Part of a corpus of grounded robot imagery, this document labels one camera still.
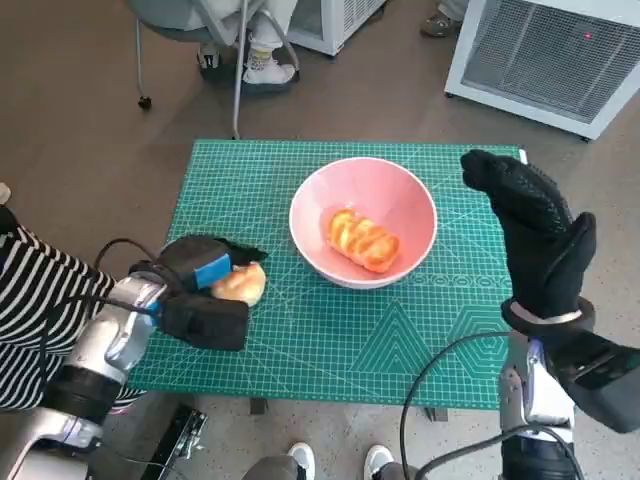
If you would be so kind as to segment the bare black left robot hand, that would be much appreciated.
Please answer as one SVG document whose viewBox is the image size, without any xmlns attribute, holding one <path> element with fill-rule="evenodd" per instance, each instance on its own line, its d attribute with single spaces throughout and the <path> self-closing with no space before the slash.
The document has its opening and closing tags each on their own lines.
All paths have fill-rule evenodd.
<svg viewBox="0 0 640 480">
<path fill-rule="evenodd" d="M 222 237 L 193 234 L 172 241 L 163 248 L 159 265 L 175 274 L 190 293 L 211 287 L 234 271 L 261 262 L 268 254 L 256 247 Z"/>
</svg>

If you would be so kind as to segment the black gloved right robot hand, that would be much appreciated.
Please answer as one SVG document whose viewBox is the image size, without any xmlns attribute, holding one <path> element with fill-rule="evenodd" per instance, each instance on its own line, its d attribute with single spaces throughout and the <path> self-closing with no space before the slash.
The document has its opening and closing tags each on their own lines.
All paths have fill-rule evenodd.
<svg viewBox="0 0 640 480">
<path fill-rule="evenodd" d="M 541 320 L 578 311 L 595 216 L 574 218 L 556 183 L 515 158 L 471 150 L 460 163 L 464 183 L 486 194 L 503 228 L 512 299 Z"/>
</svg>

